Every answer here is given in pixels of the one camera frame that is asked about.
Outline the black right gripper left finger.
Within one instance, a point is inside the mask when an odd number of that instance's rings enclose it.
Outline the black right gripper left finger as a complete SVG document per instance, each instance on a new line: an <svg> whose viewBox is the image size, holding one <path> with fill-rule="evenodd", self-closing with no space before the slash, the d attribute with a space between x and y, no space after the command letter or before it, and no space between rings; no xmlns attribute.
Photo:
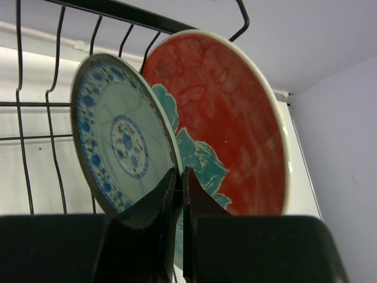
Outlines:
<svg viewBox="0 0 377 283"><path fill-rule="evenodd" d="M175 169L117 216L1 217L2 282L170 282Z"/></svg>

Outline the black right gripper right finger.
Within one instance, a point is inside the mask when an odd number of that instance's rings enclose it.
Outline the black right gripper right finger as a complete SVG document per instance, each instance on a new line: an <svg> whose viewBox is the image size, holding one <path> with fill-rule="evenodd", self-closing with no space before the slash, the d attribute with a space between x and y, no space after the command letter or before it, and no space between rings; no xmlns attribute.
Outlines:
<svg viewBox="0 0 377 283"><path fill-rule="evenodd" d="M326 225L313 216L233 216L183 173L187 282L348 282Z"/></svg>

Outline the small blue floral plate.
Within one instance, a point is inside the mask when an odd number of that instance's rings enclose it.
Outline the small blue floral plate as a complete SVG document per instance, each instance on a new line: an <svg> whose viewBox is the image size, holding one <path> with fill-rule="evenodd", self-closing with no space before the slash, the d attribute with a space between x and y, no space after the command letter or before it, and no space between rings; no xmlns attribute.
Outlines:
<svg viewBox="0 0 377 283"><path fill-rule="evenodd" d="M121 58L87 56L71 85L71 127L85 179L115 216L183 165L172 126L142 75Z"/></svg>

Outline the red teal flower plate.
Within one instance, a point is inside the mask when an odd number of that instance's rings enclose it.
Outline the red teal flower plate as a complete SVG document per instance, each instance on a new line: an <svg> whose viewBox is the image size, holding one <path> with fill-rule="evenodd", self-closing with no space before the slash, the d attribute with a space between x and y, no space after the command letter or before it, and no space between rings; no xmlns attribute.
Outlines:
<svg viewBox="0 0 377 283"><path fill-rule="evenodd" d="M176 136L181 162L235 216L282 215L292 169L287 132L267 80L238 47L191 29L148 55L143 77Z"/></svg>

